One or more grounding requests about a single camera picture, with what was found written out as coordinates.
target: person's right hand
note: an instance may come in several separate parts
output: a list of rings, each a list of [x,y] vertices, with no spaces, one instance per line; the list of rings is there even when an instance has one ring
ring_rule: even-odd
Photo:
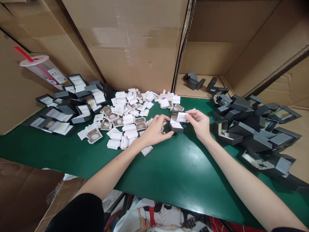
[[[194,127],[196,137],[202,143],[212,139],[209,131],[209,117],[207,117],[199,110],[186,111],[186,113],[188,113],[185,115],[187,123],[190,122]]]

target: red straw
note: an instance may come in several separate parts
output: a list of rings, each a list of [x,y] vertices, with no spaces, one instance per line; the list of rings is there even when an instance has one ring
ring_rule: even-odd
[[[29,62],[34,62],[34,60],[28,56],[23,50],[20,49],[20,47],[14,47],[16,51],[19,52],[24,58],[26,58]]]

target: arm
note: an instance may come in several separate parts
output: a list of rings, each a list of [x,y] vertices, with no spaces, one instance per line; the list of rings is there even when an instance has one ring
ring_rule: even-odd
[[[134,140],[127,149],[91,177],[76,193],[75,197],[82,193],[92,193],[101,198],[101,200],[105,199],[116,186],[129,164],[142,149],[169,139],[174,134],[172,131],[165,135],[161,133],[164,120],[170,119],[163,114],[160,116],[156,115],[143,135]]]
[[[186,113],[188,113],[187,122],[194,127],[198,139],[217,162],[242,202],[267,231],[277,227],[309,231],[270,188],[231,157],[212,138],[209,132],[209,118],[205,114],[200,111]]]

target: open box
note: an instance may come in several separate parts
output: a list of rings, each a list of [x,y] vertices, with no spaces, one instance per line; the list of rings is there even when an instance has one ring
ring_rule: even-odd
[[[306,56],[308,13],[305,0],[189,1],[172,91],[210,99],[206,87],[216,76],[229,95],[260,93]],[[200,90],[187,87],[190,72],[206,79]]]

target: hand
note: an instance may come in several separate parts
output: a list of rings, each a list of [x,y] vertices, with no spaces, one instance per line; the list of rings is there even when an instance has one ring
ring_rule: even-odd
[[[174,134],[173,131],[170,131],[167,134],[161,133],[164,120],[169,121],[170,118],[163,114],[160,116],[156,115],[154,117],[148,128],[139,138],[142,141],[144,147],[149,147],[172,137]]]
[[[194,127],[196,137],[202,142],[205,143],[212,139],[209,131],[209,118],[199,110],[186,111],[185,117],[187,123],[191,123]]]

